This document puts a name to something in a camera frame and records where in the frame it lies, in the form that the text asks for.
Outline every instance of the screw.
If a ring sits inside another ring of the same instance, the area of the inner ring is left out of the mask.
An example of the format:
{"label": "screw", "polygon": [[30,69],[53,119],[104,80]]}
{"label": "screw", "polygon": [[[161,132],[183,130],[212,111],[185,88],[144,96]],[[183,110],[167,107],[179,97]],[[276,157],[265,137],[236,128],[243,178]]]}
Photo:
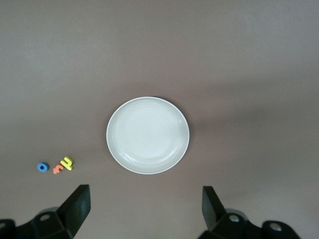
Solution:
{"label": "screw", "polygon": [[239,217],[236,215],[230,215],[229,219],[233,222],[233,223],[237,223],[239,222]]}
{"label": "screw", "polygon": [[49,214],[44,214],[43,216],[40,217],[40,221],[45,221],[45,220],[47,220],[49,218],[50,218]]}
{"label": "screw", "polygon": [[282,228],[278,223],[270,223],[269,225],[272,230],[281,232]]}

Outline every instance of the plate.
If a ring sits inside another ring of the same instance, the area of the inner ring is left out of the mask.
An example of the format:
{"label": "plate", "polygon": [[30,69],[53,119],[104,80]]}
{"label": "plate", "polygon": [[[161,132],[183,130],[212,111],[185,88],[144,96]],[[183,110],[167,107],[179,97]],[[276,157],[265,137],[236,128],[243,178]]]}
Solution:
{"label": "plate", "polygon": [[164,172],[186,153],[189,128],[172,103],[157,97],[140,97],[121,105],[106,130],[109,150],[128,170],[141,174]]}

